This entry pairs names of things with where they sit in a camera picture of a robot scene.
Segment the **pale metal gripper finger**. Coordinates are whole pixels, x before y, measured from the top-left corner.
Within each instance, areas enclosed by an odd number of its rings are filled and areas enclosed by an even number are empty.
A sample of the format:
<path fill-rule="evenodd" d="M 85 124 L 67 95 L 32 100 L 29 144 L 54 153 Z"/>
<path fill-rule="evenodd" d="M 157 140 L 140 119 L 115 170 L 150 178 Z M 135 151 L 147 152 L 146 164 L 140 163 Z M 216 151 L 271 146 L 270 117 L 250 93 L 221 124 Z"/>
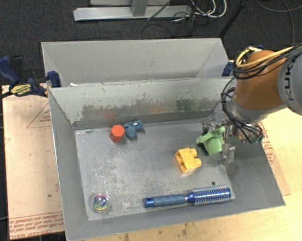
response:
<path fill-rule="evenodd" d="M 205 120 L 201 125 L 202 125 L 202 134 L 210 133 L 219 128 L 219 124 L 214 118 Z"/>
<path fill-rule="evenodd" d="M 232 163 L 235 157 L 235 146 L 233 144 L 226 142 L 222 144 L 221 148 L 222 148 L 222 151 L 220 152 L 221 157 L 218 161 L 218 164 L 227 165 L 229 163 Z"/>

